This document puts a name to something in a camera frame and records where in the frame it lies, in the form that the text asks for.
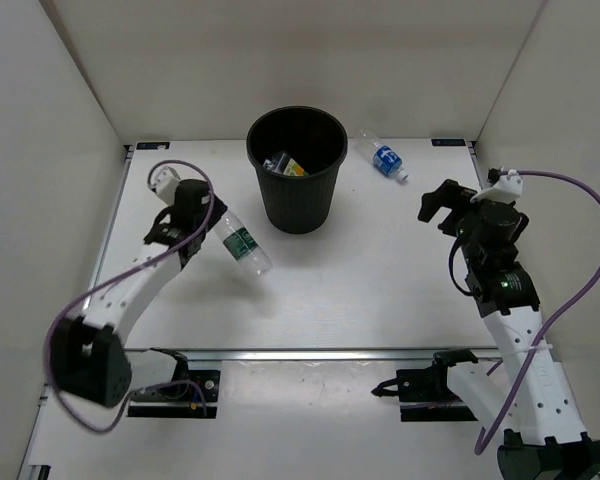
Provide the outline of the clear bottle green label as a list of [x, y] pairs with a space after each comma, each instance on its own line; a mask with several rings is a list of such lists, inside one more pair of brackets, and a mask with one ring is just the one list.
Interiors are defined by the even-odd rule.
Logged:
[[261, 276], [273, 267], [271, 260], [259, 246], [243, 222], [227, 210], [214, 226], [214, 232], [232, 258], [246, 272]]

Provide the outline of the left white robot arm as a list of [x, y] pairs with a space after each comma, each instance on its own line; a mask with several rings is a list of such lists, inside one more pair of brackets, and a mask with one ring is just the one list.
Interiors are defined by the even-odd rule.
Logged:
[[203, 180], [175, 180], [154, 192], [166, 203], [145, 235], [133, 266], [76, 317], [61, 319], [51, 334], [49, 368], [60, 392], [112, 408], [131, 390], [132, 363], [124, 346], [158, 293], [196, 255], [226, 205]]

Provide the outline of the clear bottle blue label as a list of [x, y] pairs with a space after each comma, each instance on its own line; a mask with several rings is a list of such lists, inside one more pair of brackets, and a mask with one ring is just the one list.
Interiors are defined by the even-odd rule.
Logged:
[[407, 182], [409, 174], [404, 169], [401, 157], [374, 133], [364, 129], [359, 130], [356, 149], [384, 177], [393, 179], [399, 184]]

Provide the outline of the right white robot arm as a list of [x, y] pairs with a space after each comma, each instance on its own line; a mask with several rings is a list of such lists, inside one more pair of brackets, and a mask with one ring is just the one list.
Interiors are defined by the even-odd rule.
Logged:
[[437, 355], [429, 387], [440, 399], [458, 397], [480, 422], [475, 454], [499, 443], [503, 478], [593, 479], [600, 474], [600, 440], [571, 399], [546, 340], [555, 321], [543, 319], [533, 281], [517, 259], [516, 242], [529, 222], [515, 207], [521, 190], [521, 178], [511, 173], [482, 191], [447, 179], [422, 197], [420, 221], [449, 211], [438, 228], [464, 258], [460, 291], [475, 301], [511, 383], [503, 392], [470, 351], [459, 350]]

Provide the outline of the clear bottle orange label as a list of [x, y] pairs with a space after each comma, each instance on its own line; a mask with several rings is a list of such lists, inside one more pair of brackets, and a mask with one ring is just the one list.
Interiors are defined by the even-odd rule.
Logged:
[[285, 167], [282, 170], [284, 176], [289, 177], [305, 177], [309, 176], [309, 173], [293, 158], [289, 159]]

